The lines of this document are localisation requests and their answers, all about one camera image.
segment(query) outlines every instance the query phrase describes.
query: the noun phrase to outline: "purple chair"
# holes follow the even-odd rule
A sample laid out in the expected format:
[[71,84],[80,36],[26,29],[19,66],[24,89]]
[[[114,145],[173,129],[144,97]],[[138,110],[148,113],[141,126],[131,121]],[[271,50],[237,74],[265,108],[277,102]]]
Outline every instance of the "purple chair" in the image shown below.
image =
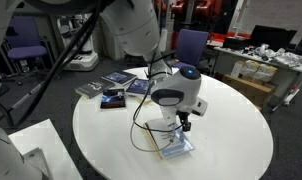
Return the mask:
[[207,32],[181,29],[175,56],[180,62],[174,66],[179,69],[183,66],[196,68],[200,62],[208,37],[209,33]]
[[[7,35],[6,40],[8,41],[11,49],[8,52],[8,57],[13,61],[20,74],[25,74],[19,80],[25,77],[37,75],[39,73],[37,67],[34,65],[36,59],[40,59],[42,66],[45,68],[42,57],[47,55],[45,47],[41,46],[41,41],[38,33],[38,28],[35,20],[32,17],[18,16],[11,19],[9,28],[13,29],[14,33]],[[19,68],[19,62],[22,60],[28,60],[34,65],[34,70],[28,72],[28,68]]]

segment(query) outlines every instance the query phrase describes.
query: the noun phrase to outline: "round white table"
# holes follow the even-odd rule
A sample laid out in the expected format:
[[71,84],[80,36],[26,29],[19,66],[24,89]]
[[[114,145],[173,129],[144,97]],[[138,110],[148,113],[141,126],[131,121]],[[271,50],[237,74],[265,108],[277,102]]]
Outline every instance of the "round white table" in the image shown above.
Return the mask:
[[[143,70],[128,72],[146,78]],[[268,168],[273,140],[264,117],[243,95],[213,78],[202,76],[199,96],[208,102],[203,117],[190,115],[186,135],[195,150],[160,160],[130,142],[132,116],[138,102],[126,98],[125,109],[101,110],[101,95],[81,98],[73,115],[76,141],[88,162],[107,179],[125,180],[255,180]],[[155,103],[144,105],[137,122],[161,118]],[[146,134],[134,128],[135,143],[152,149]]]

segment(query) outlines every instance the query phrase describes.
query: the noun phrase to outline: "monitor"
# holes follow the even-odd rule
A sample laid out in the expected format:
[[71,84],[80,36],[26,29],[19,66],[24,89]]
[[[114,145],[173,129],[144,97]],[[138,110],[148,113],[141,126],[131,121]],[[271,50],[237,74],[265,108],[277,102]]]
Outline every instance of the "monitor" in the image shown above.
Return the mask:
[[251,34],[251,43],[255,46],[265,43],[269,49],[277,51],[286,48],[296,33],[296,30],[256,25]]

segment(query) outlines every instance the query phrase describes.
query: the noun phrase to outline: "box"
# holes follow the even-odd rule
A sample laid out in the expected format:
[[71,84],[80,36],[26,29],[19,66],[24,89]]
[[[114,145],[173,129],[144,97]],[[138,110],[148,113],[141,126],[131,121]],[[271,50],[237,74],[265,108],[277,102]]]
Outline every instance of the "box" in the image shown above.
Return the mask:
[[231,76],[232,77],[239,77],[239,74],[241,72],[241,69],[244,65],[244,61],[238,61],[234,64],[232,72],[231,72]]
[[243,65],[243,67],[240,71],[240,74],[242,74],[243,76],[246,76],[246,77],[253,78],[255,72],[259,69],[259,66],[260,66],[259,63],[255,62],[255,61],[248,60]]
[[253,79],[269,82],[276,73],[277,68],[261,64],[258,71],[254,74]]
[[259,85],[230,75],[225,75],[222,81],[248,98],[259,110],[264,107],[276,90],[276,86],[269,83]]

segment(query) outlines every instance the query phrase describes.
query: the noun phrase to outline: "book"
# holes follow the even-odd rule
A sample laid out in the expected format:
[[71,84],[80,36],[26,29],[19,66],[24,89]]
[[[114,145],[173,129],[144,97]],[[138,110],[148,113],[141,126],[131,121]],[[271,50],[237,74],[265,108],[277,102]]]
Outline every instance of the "book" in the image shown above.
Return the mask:
[[101,109],[125,107],[124,89],[109,89],[103,92]]
[[[149,129],[163,131],[170,130],[170,128],[164,123],[163,119],[150,120],[146,122],[144,126]],[[159,151],[158,154],[161,159],[171,158],[194,150],[194,146],[190,143],[181,128],[175,130],[174,134],[169,132],[165,133],[149,130],[147,130],[147,134],[156,149],[162,149],[163,147],[167,146],[170,143],[170,139],[172,139],[172,136],[174,135],[173,142],[167,148]]]
[[75,92],[84,96],[88,99],[102,93],[104,90],[109,89],[114,86],[114,83],[106,81],[104,79],[98,79],[97,81],[84,84],[75,89]]
[[113,73],[102,76],[103,79],[111,81],[116,85],[125,86],[137,78],[137,75],[124,71],[115,71]]
[[148,91],[149,81],[145,79],[135,79],[132,81],[130,86],[125,91],[126,94],[138,97],[144,97],[145,93]]

